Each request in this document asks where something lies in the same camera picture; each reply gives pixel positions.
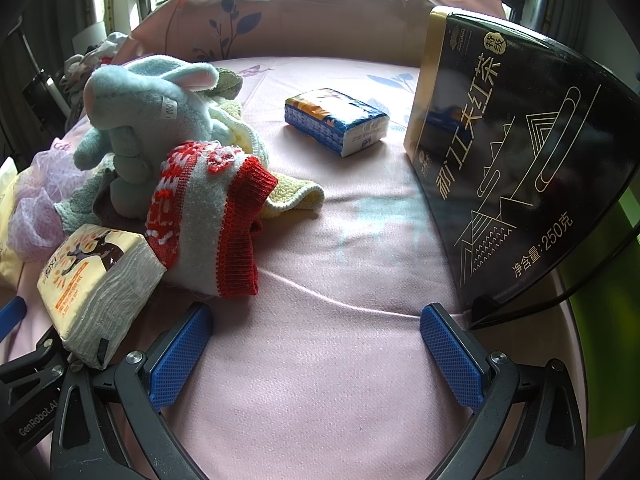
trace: blue gripper pad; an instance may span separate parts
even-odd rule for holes
[[[0,309],[0,341],[14,329],[27,314],[27,304],[20,296],[16,296]]]
[[[194,312],[151,371],[149,400],[156,411],[175,402],[212,332],[211,310],[203,305]]]
[[[420,334],[458,403],[477,412],[484,399],[480,370],[432,306],[422,310]]]

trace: bolt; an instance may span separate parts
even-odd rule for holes
[[[556,372],[564,372],[564,363],[560,359],[551,359],[551,367]]]
[[[135,350],[127,354],[127,363],[129,363],[130,365],[134,365],[136,363],[139,363],[140,361],[142,361],[142,352]]]
[[[502,352],[492,352],[491,361],[496,363],[497,365],[503,365],[507,362],[507,356]]]

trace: plush toy tag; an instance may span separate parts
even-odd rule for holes
[[[160,112],[161,119],[175,119],[178,115],[178,103],[173,99],[169,99],[166,96],[162,96],[162,111]]]

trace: black cable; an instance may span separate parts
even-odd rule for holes
[[[587,274],[585,274],[582,279],[576,283],[575,285],[569,287],[564,293],[560,296],[548,300],[543,301],[542,303],[534,304],[525,308],[521,308],[516,312],[510,312],[508,314],[504,314],[498,319],[488,319],[486,321],[480,321],[473,325],[473,330],[476,328],[486,328],[488,326],[494,326],[501,323],[505,323],[507,321],[513,321],[514,319],[520,319],[521,317],[531,316],[532,314],[537,314],[542,312],[543,310],[548,310],[550,308],[555,307],[557,304],[562,303],[565,300],[568,300],[572,295],[578,292],[584,285],[590,282],[595,276],[597,276],[604,268],[611,263],[613,259],[615,259],[623,250],[625,250],[628,245],[633,242],[640,235],[640,221],[636,223],[633,229],[626,234],[620,243],[616,245],[616,247],[609,253],[605,258],[603,258],[593,269],[591,269]]]

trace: yellow tissue pack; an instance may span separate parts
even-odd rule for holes
[[[7,246],[9,218],[14,212],[14,185],[18,170],[14,160],[8,157],[0,167],[0,287],[18,289],[22,266],[18,255]]]
[[[85,224],[49,259],[38,291],[65,347],[102,369],[165,271],[142,235]]]

